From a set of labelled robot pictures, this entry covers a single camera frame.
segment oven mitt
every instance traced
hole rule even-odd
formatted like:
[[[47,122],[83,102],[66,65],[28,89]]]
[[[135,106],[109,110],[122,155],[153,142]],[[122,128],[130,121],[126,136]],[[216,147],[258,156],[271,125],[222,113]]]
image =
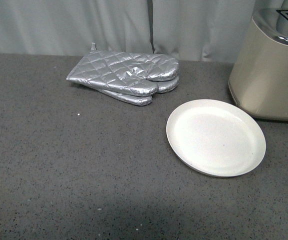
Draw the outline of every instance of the oven mitt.
[[[173,80],[163,81],[163,82],[160,81],[156,83],[158,85],[157,93],[160,93],[160,94],[168,93],[177,87],[179,83],[179,77],[177,76]],[[137,105],[137,106],[145,106],[145,105],[150,104],[153,101],[152,96],[148,96],[148,97],[147,96],[133,96],[133,95],[128,95],[124,93],[118,93],[115,91],[104,90],[104,89],[96,89],[96,90],[100,91],[103,94],[111,96],[115,99],[118,99],[120,101],[133,104],[133,105]]]
[[[147,97],[158,91],[156,82],[174,80],[178,72],[177,59],[169,55],[96,50],[93,44],[67,80],[96,90]]]

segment toaster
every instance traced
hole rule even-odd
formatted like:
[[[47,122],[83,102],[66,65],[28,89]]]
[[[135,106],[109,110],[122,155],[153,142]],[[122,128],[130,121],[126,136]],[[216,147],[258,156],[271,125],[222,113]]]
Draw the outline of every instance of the toaster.
[[[252,16],[228,87],[252,117],[288,121],[288,9]]]

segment plate rim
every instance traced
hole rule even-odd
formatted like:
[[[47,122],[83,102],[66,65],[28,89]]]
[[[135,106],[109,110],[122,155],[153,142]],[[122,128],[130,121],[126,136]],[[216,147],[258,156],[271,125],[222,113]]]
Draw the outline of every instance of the plate rim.
[[[170,140],[170,121],[172,120],[172,118],[174,117],[174,115],[176,114],[177,111],[181,110],[181,108],[185,107],[186,105],[188,104],[193,104],[193,103],[201,103],[201,102],[204,102],[206,104],[209,104],[209,103],[212,103],[212,104],[215,104],[215,105],[225,105],[226,107],[229,107],[229,108],[232,108],[234,110],[236,110],[240,115],[243,116],[243,118],[246,118],[248,119],[249,121],[252,122],[253,125],[256,126],[256,128],[259,130],[260,132],[260,135],[261,135],[261,140],[262,140],[262,143],[263,143],[263,153],[260,155],[261,157],[259,157],[259,161],[258,163],[251,169],[246,169],[245,171],[243,171],[242,173],[237,173],[237,174],[212,174],[211,172],[206,172],[206,171],[203,171],[201,169],[198,169],[192,165],[190,165],[189,163],[186,162],[185,159],[183,159],[179,154],[178,152],[176,151],[175,147],[173,146],[171,140]],[[202,173],[202,174],[205,174],[205,175],[208,175],[208,176],[212,176],[212,177],[219,177],[219,178],[230,178],[230,177],[236,177],[236,176],[241,176],[241,175],[244,175],[244,174],[247,174],[251,171],[253,171],[255,168],[257,168],[260,163],[263,161],[264,157],[265,157],[265,153],[266,153],[266,139],[265,139],[265,136],[264,136],[264,133],[262,131],[262,129],[260,128],[260,126],[258,125],[258,123],[246,112],[244,112],[243,110],[241,110],[240,108],[234,106],[233,104],[230,104],[230,103],[227,103],[227,102],[224,102],[224,101],[220,101],[220,100],[214,100],[214,99],[196,99],[196,100],[191,100],[191,101],[188,101],[188,102],[185,102],[181,105],[179,105],[175,110],[172,111],[172,113],[170,114],[170,116],[168,117],[168,120],[167,120],[167,124],[166,124],[166,135],[167,135],[167,139],[168,139],[168,142],[172,148],[172,150],[175,152],[175,154],[181,159],[182,162],[184,162],[187,166],[189,166],[190,168]]]

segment gray speckled countertop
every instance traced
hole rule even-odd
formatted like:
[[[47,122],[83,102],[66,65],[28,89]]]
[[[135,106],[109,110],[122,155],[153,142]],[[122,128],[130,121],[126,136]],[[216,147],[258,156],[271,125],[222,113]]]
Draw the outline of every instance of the gray speckled countertop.
[[[138,107],[67,82],[80,59],[0,54],[0,239],[288,240],[288,123],[257,120],[264,160],[234,178],[167,141],[179,105],[232,103],[232,64],[181,61],[178,88]]]

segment white curtain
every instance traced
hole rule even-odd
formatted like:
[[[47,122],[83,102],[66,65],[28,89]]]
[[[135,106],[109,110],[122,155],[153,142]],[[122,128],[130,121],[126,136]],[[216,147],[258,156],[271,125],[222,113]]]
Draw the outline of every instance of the white curtain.
[[[0,0],[0,53],[101,50],[234,62],[254,11],[288,0]]]

